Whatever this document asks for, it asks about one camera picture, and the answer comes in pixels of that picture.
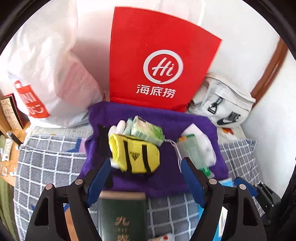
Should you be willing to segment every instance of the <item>white nike bag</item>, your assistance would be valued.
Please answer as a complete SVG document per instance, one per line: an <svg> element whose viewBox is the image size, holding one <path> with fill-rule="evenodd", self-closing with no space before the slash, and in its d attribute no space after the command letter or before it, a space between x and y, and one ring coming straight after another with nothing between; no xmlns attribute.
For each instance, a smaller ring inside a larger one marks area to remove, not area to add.
<svg viewBox="0 0 296 241"><path fill-rule="evenodd" d="M18 108L41 127L88 122L88 107L104 96L70 49L78 26L76 0L51 0L17 31L7 51Z"/></svg>
<svg viewBox="0 0 296 241"><path fill-rule="evenodd" d="M208 117L217 127L232 128L244 122L254 103L250 93L239 90L217 74L209 73L188 112Z"/></svg>

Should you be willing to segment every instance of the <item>white cord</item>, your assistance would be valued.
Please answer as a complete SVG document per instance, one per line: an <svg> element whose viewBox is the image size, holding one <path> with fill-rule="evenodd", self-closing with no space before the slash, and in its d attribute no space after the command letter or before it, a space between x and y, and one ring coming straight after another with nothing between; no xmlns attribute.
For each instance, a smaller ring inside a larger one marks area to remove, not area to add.
<svg viewBox="0 0 296 241"><path fill-rule="evenodd" d="M182 157L181 157L181 154L180 154L180 151L179 151L179 148L176 144L176 142L174 142L173 140L170 140L170 139L165 139L165 142L169 142L173 147L174 149L177 151L178 153L178 166L179 166L179 170L181 172L181 161L182 161Z"/></svg>

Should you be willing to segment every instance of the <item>plaid blanket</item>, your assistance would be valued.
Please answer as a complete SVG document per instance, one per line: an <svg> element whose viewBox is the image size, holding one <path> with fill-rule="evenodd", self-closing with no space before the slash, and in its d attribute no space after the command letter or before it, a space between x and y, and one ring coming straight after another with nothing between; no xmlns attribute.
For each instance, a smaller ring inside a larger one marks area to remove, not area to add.
<svg viewBox="0 0 296 241"><path fill-rule="evenodd" d="M79 175L86 154L73 152L78 150L78 142L77 137L33 135L21 146L14 190L15 220L21 241L25 240L31 215L46 184L69 185ZM250 140L220 145L232 178L242 176L252 184L260 182L254 146L255 142ZM89 211L98 227L98 204L93 204ZM189 241L198 221L197 204L190 193L147 199L149 238L171 232L175 241Z"/></svg>

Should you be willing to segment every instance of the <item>silver bolt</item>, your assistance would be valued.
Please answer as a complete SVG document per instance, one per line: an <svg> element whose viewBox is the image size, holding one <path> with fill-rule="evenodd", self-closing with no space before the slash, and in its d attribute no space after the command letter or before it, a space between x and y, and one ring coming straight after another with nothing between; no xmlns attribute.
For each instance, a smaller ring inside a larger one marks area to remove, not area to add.
<svg viewBox="0 0 296 241"><path fill-rule="evenodd" d="M246 189L247 189L247 187L246 187L245 184L240 184L240 185L239 185L239 188L242 189L242 190L246 190Z"/></svg>
<svg viewBox="0 0 296 241"><path fill-rule="evenodd" d="M47 184L47 185L45 186L45 189L46 189L46 190L50 190L50 189L52 189L52 184Z"/></svg>
<svg viewBox="0 0 296 241"><path fill-rule="evenodd" d="M77 179L76 181L75 181L75 184L76 185L80 185L80 184L82 184L83 183L83 180L82 179Z"/></svg>
<svg viewBox="0 0 296 241"><path fill-rule="evenodd" d="M215 185L215 184L217 184L217 181L216 181L216 179L212 178L212 179L209 180L209 183L212 184L212 185Z"/></svg>

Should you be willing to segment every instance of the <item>purple towel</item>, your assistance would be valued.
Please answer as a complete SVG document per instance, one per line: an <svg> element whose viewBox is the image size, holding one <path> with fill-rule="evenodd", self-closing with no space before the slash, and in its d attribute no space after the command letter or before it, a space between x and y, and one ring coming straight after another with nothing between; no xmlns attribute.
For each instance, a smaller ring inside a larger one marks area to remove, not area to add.
<svg viewBox="0 0 296 241"><path fill-rule="evenodd" d="M117 125L120 120L134 118L136 115L146 121L160 126L166 139L176 140L181 133L194 123L210 139L216 153L216 165L210 170L217 180L228 178L228 169L221 155L217 142L217 129L211 121L203 116L189 115L170 110L154 109L147 107L118 104L114 102L99 102L90 107L89 122L94 133L85 142L87 159L82 166L80 178L96 166L99 157L99 128ZM114 186L113 191L141 191L149 197L169 196L173 193L188 191L188 186L179 171L177 156L170 143L163 143L159 148L160 166L147 177L142 174L130 174L112 168Z"/></svg>

